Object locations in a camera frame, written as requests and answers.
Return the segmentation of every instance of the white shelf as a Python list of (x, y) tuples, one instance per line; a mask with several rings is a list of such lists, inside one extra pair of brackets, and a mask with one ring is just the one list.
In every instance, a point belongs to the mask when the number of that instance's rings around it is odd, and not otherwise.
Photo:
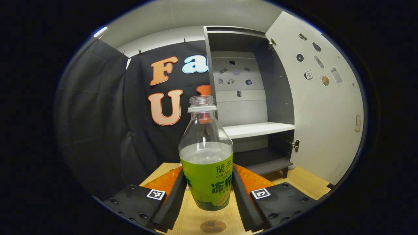
[(284, 123), (254, 123), (246, 125), (226, 126), (224, 130), (231, 139), (267, 135), (287, 130), (294, 130), (295, 125)]

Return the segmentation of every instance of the blue letter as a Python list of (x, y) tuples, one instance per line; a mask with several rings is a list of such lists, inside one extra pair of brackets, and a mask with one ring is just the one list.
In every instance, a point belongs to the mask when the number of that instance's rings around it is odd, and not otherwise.
[(208, 71), (206, 58), (204, 56), (190, 56), (187, 57), (184, 62), (186, 64), (183, 66), (182, 70), (185, 74), (192, 74), (194, 72), (204, 73)]

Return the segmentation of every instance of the cabinet leg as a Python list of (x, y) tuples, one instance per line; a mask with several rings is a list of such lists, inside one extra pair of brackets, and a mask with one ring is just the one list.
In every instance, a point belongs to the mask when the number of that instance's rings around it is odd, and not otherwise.
[(288, 171), (287, 167), (285, 167), (285, 168), (282, 169), (283, 179), (286, 179), (287, 178), (287, 171)]

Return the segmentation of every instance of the orange letter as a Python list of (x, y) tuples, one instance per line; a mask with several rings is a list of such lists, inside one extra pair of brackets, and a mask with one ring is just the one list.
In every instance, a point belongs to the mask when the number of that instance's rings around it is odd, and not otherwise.
[(177, 57), (173, 56), (167, 59), (163, 59), (151, 64), (151, 67), (154, 68), (153, 80), (151, 81), (151, 86), (157, 85), (159, 83), (165, 82), (168, 80), (168, 76), (164, 74), (164, 71), (167, 71), (167, 74), (173, 71), (173, 64), (177, 63)]
[(148, 96), (148, 100), (151, 102), (151, 116), (155, 123), (161, 126), (169, 126), (178, 122), (181, 116), (180, 96), (183, 94), (182, 90), (172, 90), (167, 93), (171, 97), (171, 108), (173, 112), (170, 117), (163, 115), (161, 100), (164, 97), (163, 93), (155, 93)]
[(196, 91), (199, 92), (200, 95), (211, 95), (210, 85), (198, 86)]

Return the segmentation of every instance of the wooden table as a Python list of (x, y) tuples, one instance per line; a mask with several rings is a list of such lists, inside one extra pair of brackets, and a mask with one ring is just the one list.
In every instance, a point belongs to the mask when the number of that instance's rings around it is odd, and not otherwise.
[[(177, 168), (178, 163), (163, 163), (158, 167), (140, 186), (158, 178), (168, 171)], [(275, 171), (266, 175), (264, 178), (272, 181), (275, 184), (288, 182), (295, 188), (299, 189), (311, 198), (318, 200), (321, 196), (329, 192), (327, 181), (305, 171), (296, 166), (294, 169), (288, 171), (288, 177), (283, 179), (280, 171)], [(258, 232), (246, 232), (242, 225), (240, 213), (238, 211), (237, 201), (233, 190), (231, 191), (229, 205), (222, 210), (208, 212), (196, 206), (190, 190), (186, 188), (184, 192), (183, 203), (173, 230), (168, 230), (167, 233), (162, 234), (208, 234), (200, 229), (200, 225), (209, 220), (218, 220), (227, 225), (227, 228), (217, 234), (222, 235), (238, 235), (238, 234), (255, 234)]]

